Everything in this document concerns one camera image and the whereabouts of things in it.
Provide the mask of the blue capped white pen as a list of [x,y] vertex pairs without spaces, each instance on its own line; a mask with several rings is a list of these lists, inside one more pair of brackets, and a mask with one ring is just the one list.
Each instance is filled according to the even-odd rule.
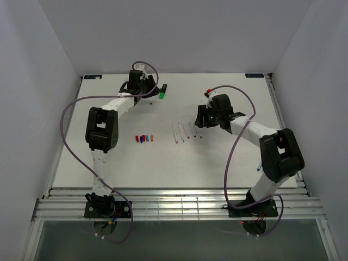
[[180,122],[178,122],[177,125],[178,125],[178,130],[179,130],[179,134],[180,134],[181,140],[182,140],[182,142],[185,142],[183,131],[182,131],[182,125],[181,125]]

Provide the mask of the green black highlighter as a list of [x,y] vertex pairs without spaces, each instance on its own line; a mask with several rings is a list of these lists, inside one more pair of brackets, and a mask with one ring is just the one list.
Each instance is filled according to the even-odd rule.
[[159,93],[159,99],[163,100],[166,94],[166,89],[167,89],[167,84],[163,84],[163,86],[160,89],[160,93]]

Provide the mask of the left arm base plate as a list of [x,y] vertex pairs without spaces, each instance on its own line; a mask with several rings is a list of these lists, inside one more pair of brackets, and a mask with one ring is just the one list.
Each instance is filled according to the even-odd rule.
[[130,218],[130,207],[126,201],[115,201],[106,206],[87,202],[83,215],[87,219],[113,219],[117,216],[119,218]]

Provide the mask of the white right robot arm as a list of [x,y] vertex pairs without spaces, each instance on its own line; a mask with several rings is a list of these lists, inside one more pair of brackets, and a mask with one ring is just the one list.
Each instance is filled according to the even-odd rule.
[[293,131],[289,128],[274,129],[254,122],[241,112],[235,112],[226,94],[207,91],[207,104],[199,105],[195,126],[219,126],[236,135],[236,142],[245,139],[260,149],[262,175],[247,192],[246,198],[233,209],[246,209],[252,216],[265,210],[265,201],[273,198],[278,188],[305,166],[302,153]]

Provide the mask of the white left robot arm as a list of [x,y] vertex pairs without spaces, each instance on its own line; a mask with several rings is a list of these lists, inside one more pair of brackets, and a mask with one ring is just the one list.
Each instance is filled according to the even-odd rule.
[[160,89],[152,75],[141,64],[130,70],[128,81],[121,85],[119,98],[114,98],[101,107],[89,110],[85,139],[91,149],[94,177],[92,192],[109,196],[111,186],[105,185],[111,175],[110,157],[119,139],[119,118],[134,107],[142,98],[157,96]]

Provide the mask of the red capped white pen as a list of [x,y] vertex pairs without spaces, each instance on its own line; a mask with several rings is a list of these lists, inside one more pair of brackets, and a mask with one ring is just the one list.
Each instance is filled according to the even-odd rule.
[[183,128],[183,131],[184,131],[184,134],[185,134],[186,138],[187,138],[187,139],[190,139],[190,136],[189,136],[189,134],[187,133],[184,124],[182,124],[182,128]]

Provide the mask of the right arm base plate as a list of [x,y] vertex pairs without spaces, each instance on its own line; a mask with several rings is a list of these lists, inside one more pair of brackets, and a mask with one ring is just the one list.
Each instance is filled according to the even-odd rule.
[[278,217],[278,211],[274,200],[270,199],[265,202],[259,203],[256,206],[245,208],[245,209],[234,209],[229,207],[227,204],[222,206],[222,209],[228,210],[228,216],[230,218],[243,218],[243,217],[260,217],[266,218]]

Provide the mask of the orange capped white pen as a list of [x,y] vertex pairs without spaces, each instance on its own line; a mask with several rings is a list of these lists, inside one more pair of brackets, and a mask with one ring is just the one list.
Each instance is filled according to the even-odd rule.
[[174,136],[174,139],[175,139],[175,143],[178,144],[178,136],[177,136],[177,132],[176,132],[176,129],[174,127],[174,124],[172,124],[172,131],[173,131],[173,136]]

